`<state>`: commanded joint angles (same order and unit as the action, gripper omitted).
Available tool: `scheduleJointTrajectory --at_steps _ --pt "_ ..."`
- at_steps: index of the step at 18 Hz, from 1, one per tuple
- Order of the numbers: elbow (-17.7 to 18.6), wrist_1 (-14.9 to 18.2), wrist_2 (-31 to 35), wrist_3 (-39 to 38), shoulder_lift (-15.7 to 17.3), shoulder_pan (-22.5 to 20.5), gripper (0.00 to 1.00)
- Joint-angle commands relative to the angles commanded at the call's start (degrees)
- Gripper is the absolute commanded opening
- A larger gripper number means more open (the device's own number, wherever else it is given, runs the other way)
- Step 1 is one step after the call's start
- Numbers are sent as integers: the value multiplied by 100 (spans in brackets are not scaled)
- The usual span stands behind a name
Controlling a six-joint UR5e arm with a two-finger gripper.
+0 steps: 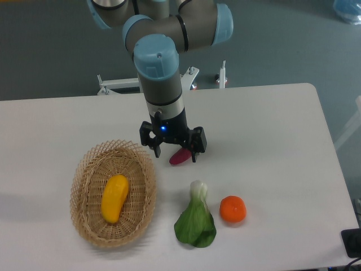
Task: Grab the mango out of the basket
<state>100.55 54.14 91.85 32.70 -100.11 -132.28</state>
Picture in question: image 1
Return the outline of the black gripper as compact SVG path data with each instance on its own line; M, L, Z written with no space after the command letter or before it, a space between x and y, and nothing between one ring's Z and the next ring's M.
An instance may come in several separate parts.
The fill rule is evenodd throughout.
M139 134L142 146L148 146L159 158L161 154L160 144L171 143L181 145L191 152L192 161L195 163L200 153L204 153L207 147L207 140L204 128L201 126L190 130L187 125L186 110L171 119L161 119L150 116L151 123L142 122Z

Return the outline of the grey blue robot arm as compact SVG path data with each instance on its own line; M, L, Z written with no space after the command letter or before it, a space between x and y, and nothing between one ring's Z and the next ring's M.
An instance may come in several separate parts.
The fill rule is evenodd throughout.
M232 12L224 3L178 1L171 15L168 1L88 1L103 29L122 27L124 47L132 58L149 121L141 124L140 141L156 156L162 143L179 145L196 160L207 141L200 126L190 129L183 103L179 54L229 40Z

